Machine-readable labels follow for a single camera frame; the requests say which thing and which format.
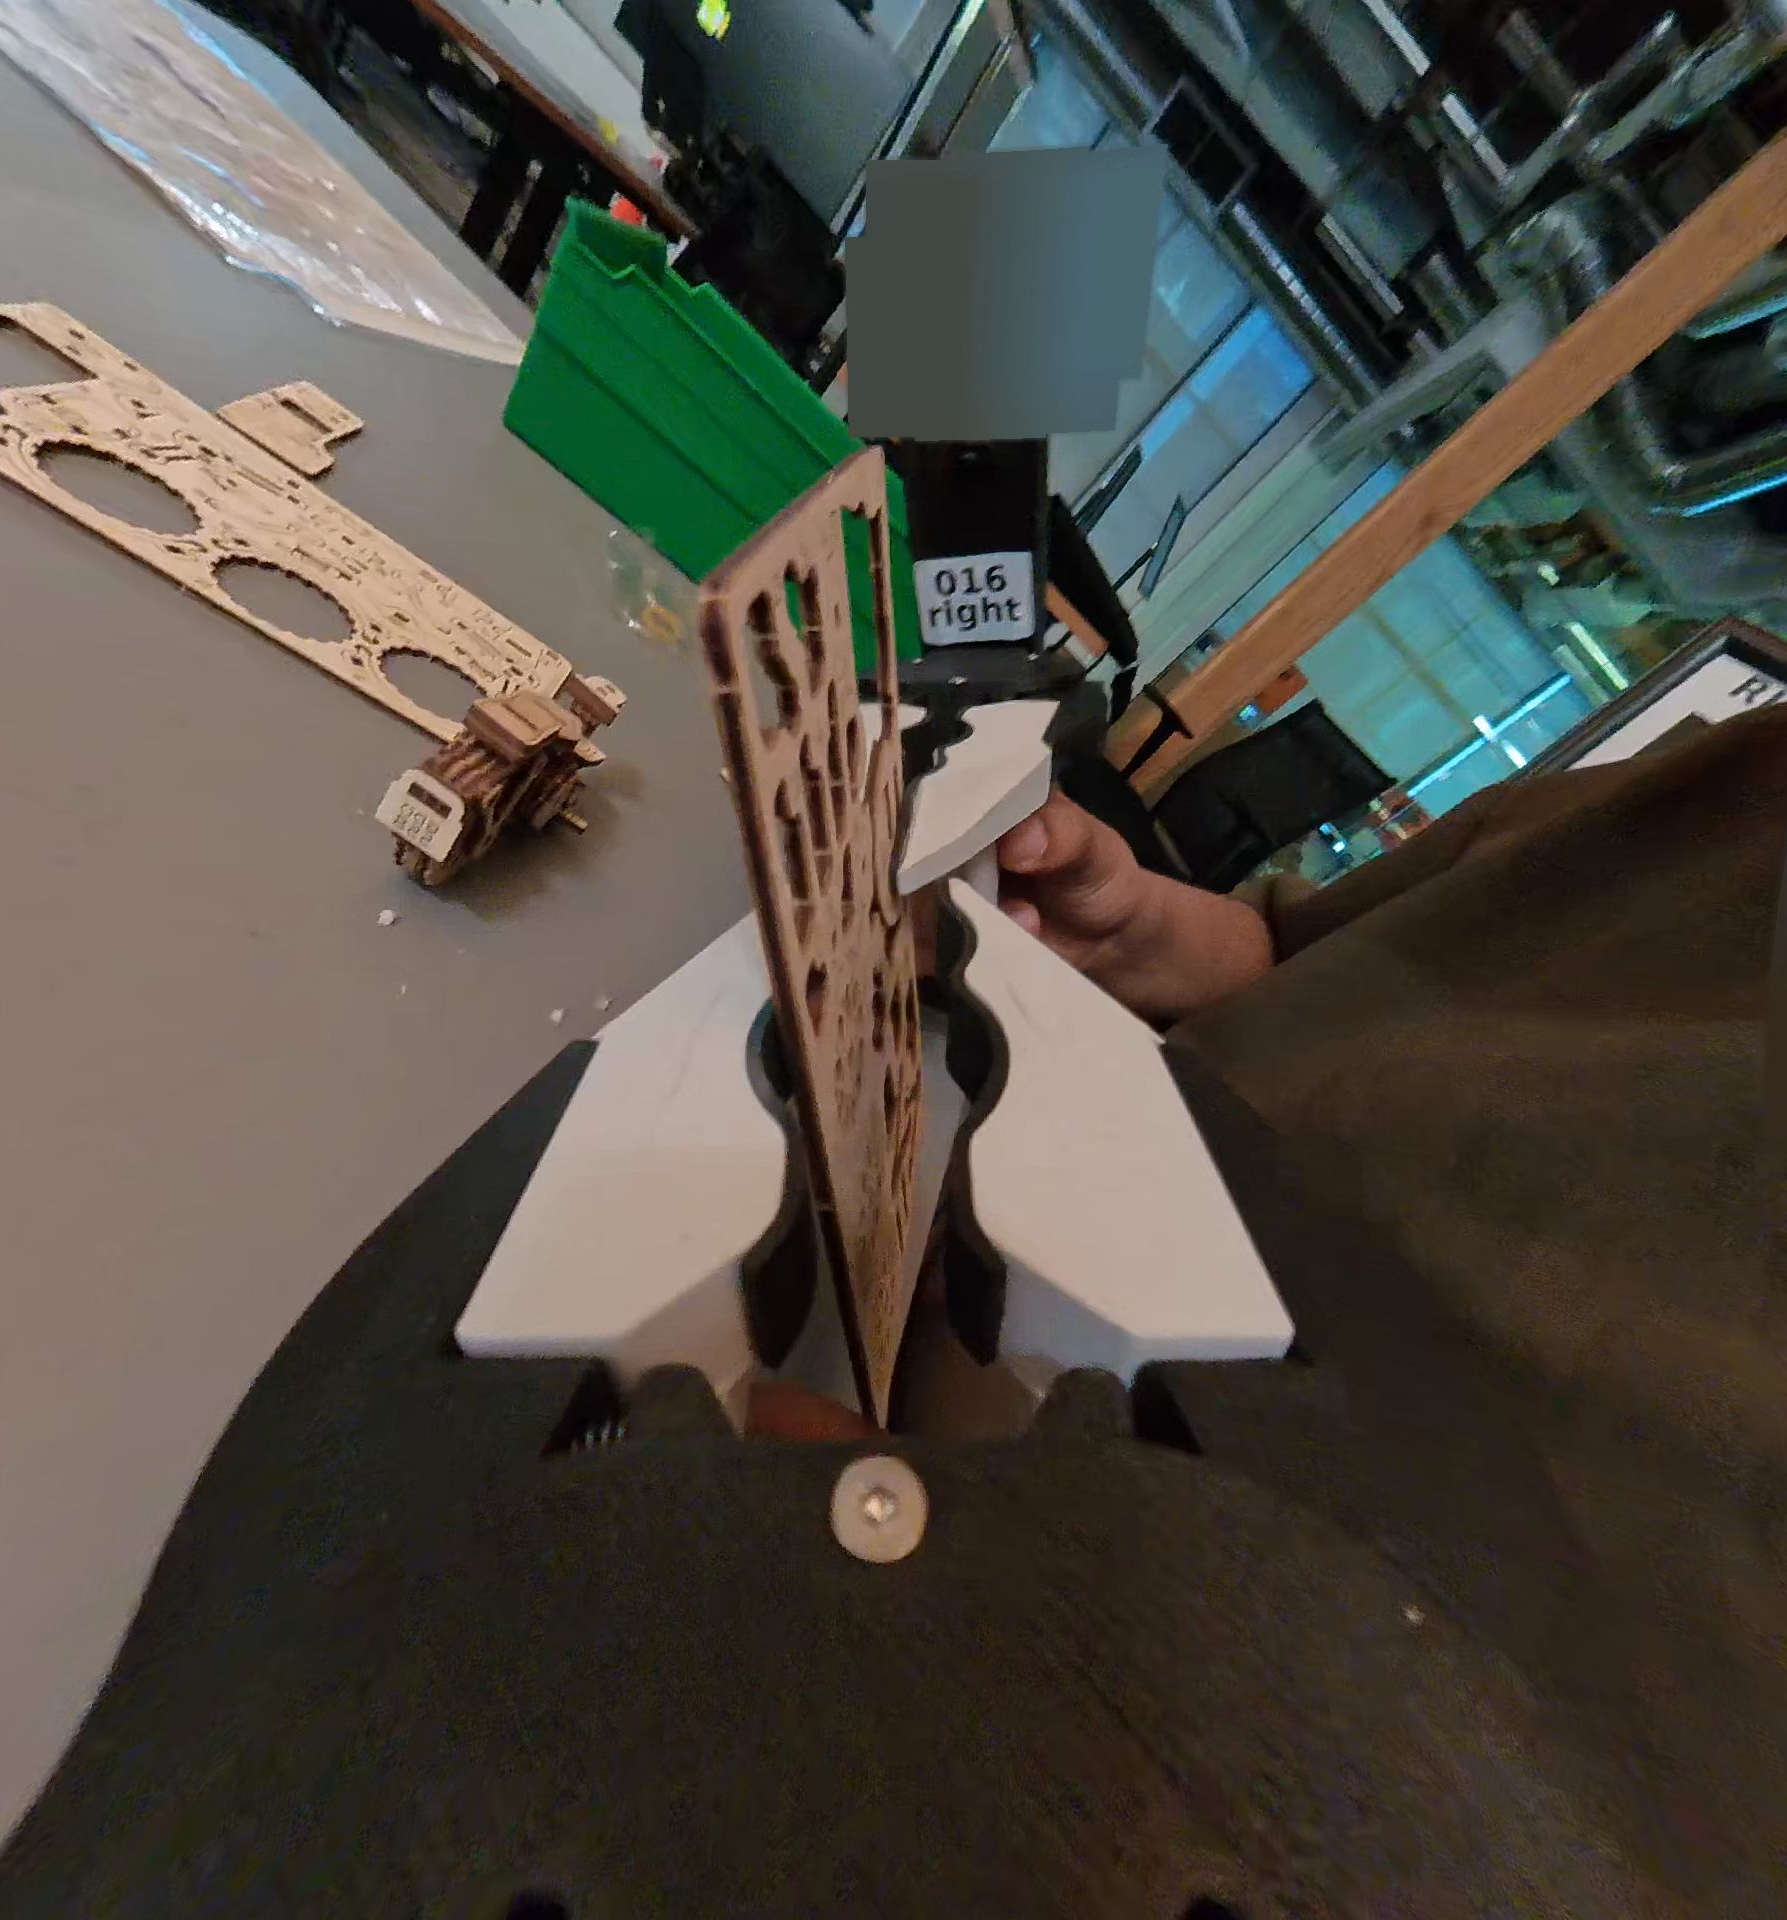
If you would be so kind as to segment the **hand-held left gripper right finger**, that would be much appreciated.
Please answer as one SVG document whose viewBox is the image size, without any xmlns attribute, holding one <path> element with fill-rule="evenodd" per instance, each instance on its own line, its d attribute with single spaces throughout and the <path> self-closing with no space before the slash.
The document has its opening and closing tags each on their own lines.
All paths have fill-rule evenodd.
<svg viewBox="0 0 1787 1920">
<path fill-rule="evenodd" d="M 1280 1363 L 1292 1323 L 1156 1036 L 1010 922 L 938 890 L 923 1030 L 923 1281 L 971 1363 Z"/>
</svg>

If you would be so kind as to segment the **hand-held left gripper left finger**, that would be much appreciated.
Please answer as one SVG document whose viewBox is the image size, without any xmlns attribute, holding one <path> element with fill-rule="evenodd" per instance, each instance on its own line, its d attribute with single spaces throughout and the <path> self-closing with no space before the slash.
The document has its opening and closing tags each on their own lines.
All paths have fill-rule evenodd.
<svg viewBox="0 0 1787 1920">
<path fill-rule="evenodd" d="M 737 918 L 604 1024 L 544 1156 L 454 1315 L 469 1359 L 658 1363 L 737 1389 L 833 1383 L 833 1285 L 753 1024 L 771 978 Z"/>
</svg>

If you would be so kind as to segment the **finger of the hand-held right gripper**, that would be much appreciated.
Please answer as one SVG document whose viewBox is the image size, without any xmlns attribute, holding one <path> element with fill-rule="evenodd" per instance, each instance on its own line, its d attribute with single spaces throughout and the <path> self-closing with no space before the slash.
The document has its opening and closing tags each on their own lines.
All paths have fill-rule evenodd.
<svg viewBox="0 0 1787 1920">
<path fill-rule="evenodd" d="M 898 918 L 938 881 L 1001 897 L 995 847 L 1047 805 L 1058 702 L 902 702 L 902 805 L 893 822 Z"/>
</svg>

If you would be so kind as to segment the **wooden puzzle sheet with gears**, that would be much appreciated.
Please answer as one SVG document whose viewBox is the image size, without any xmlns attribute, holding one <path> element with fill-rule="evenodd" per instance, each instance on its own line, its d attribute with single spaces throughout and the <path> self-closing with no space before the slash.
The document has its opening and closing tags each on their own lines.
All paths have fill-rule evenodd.
<svg viewBox="0 0 1787 1920">
<path fill-rule="evenodd" d="M 907 762 L 883 447 L 701 579 L 697 644 L 836 1328 L 867 1409 L 885 1414 L 923 1156 L 923 988 L 898 890 Z"/>
</svg>

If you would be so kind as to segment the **wooden puzzle model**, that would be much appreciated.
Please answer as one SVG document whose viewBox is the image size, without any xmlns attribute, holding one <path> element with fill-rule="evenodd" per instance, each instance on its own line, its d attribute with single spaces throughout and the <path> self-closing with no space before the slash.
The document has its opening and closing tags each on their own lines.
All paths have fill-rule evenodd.
<svg viewBox="0 0 1787 1920">
<path fill-rule="evenodd" d="M 459 737 L 397 771 L 375 805 L 397 873 L 436 890 L 508 827 L 581 827 L 575 793 L 604 765 L 604 725 L 613 708 L 589 719 L 544 691 L 477 700 Z"/>
</svg>

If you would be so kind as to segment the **person's right hand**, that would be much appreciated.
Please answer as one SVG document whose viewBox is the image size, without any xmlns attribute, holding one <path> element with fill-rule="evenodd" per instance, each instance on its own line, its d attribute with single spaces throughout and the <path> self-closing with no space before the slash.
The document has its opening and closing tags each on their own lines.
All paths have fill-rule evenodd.
<svg viewBox="0 0 1787 1920">
<path fill-rule="evenodd" d="M 1136 863 L 1071 798 L 995 839 L 1001 915 L 1154 1030 L 1172 1030 L 1276 972 L 1276 932 L 1243 897 Z"/>
</svg>

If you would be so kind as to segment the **black office chair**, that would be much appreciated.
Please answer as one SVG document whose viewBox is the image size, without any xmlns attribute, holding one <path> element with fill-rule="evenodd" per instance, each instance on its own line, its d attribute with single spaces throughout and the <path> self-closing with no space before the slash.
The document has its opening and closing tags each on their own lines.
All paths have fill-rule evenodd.
<svg viewBox="0 0 1787 1920">
<path fill-rule="evenodd" d="M 1233 890 L 1270 853 L 1362 814 L 1391 786 L 1395 774 L 1322 702 L 1304 702 L 1179 771 L 1154 822 L 1194 888 Z"/>
</svg>

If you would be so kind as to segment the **clear bag of rubber bands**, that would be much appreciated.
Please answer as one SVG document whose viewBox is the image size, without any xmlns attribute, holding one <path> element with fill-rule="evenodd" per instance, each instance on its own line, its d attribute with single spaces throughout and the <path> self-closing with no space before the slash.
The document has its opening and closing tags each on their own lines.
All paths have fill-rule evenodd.
<svg viewBox="0 0 1787 1920">
<path fill-rule="evenodd" d="M 651 546 L 643 530 L 609 530 L 609 597 L 630 637 L 683 651 L 684 644 L 684 579 Z"/>
</svg>

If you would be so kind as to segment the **green plastic bin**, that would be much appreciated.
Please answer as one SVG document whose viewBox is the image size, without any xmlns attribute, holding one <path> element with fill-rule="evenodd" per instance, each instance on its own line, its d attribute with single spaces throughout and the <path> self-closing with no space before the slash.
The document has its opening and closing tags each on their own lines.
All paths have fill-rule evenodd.
<svg viewBox="0 0 1787 1920">
<path fill-rule="evenodd" d="M 720 286 L 589 199 L 566 207 L 503 424 L 684 580 L 862 451 Z"/>
</svg>

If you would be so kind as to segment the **wood-topped table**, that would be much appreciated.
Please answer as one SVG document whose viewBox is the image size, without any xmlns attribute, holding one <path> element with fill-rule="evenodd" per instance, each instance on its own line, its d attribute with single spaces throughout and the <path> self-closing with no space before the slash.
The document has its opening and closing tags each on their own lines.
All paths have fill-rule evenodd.
<svg viewBox="0 0 1787 1920">
<path fill-rule="evenodd" d="M 473 51 L 499 82 L 499 132 L 459 239 L 527 292 L 557 254 L 571 199 L 634 207 L 666 239 L 697 222 L 666 195 L 666 156 L 638 115 L 638 79 L 613 61 L 575 4 L 424 0 L 420 18 Z"/>
</svg>

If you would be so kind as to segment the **wooden beam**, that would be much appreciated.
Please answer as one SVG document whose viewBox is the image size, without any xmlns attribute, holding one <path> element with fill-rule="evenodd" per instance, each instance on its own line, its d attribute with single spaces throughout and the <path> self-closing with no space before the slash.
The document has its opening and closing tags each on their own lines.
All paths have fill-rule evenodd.
<svg viewBox="0 0 1787 1920">
<path fill-rule="evenodd" d="M 1253 613 L 1243 637 L 1172 691 L 1141 691 L 1107 741 L 1109 765 L 1136 793 L 1154 793 L 1207 737 L 1298 664 L 1308 644 L 1698 322 L 1776 239 L 1787 239 L 1787 132 L 1662 234 L 1585 322 L 1514 374 L 1500 400 Z"/>
</svg>

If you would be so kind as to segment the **small wooden puzzle sheet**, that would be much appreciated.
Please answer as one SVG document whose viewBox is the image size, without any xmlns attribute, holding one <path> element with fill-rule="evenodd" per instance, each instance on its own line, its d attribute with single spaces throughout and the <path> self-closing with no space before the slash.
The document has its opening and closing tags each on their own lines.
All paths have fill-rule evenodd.
<svg viewBox="0 0 1787 1920">
<path fill-rule="evenodd" d="M 304 479 L 323 479 L 335 469 L 335 447 L 362 433 L 362 417 L 304 377 L 232 400 L 214 420 Z"/>
</svg>

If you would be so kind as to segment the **white framed sign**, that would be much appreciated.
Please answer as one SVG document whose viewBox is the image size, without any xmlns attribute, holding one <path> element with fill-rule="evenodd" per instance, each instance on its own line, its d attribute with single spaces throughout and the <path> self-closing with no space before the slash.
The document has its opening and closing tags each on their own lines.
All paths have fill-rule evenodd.
<svg viewBox="0 0 1787 1920">
<path fill-rule="evenodd" d="M 1562 737 L 1537 771 L 1611 765 L 1655 748 L 1673 737 L 1787 702 L 1787 639 L 1725 613 L 1673 663 L 1631 682 L 1591 719 Z"/>
</svg>

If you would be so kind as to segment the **wooden sheet with round holes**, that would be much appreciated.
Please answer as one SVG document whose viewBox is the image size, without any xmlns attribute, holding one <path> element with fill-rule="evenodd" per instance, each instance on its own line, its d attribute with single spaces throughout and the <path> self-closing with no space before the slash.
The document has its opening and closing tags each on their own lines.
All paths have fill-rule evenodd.
<svg viewBox="0 0 1787 1920">
<path fill-rule="evenodd" d="M 0 326 L 72 365 L 72 377 L 0 389 L 0 484 L 34 492 L 51 512 L 112 539 L 214 613 L 278 639 L 289 658 L 439 746 L 450 746 L 459 725 L 412 702 L 389 676 L 391 658 L 436 663 L 469 676 L 477 700 L 533 691 L 591 731 L 609 731 L 626 715 L 626 691 L 613 682 L 581 676 L 561 651 L 508 622 L 391 534 L 357 519 L 241 424 L 199 408 L 58 305 L 0 305 Z M 86 503 L 45 470 L 45 464 L 69 451 L 139 470 L 171 492 L 195 526 L 148 530 Z M 339 607 L 345 637 L 301 637 L 246 607 L 228 585 L 232 566 L 315 585 Z"/>
</svg>

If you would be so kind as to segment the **clear plastic film sheet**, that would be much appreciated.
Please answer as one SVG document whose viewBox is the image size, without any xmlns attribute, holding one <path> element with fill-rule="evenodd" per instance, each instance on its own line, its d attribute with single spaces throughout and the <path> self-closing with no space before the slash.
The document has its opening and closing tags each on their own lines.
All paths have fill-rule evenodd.
<svg viewBox="0 0 1787 1920">
<path fill-rule="evenodd" d="M 199 26 L 159 0 L 0 0 L 0 60 L 232 265 L 320 322 L 521 365 L 526 342 Z"/>
</svg>

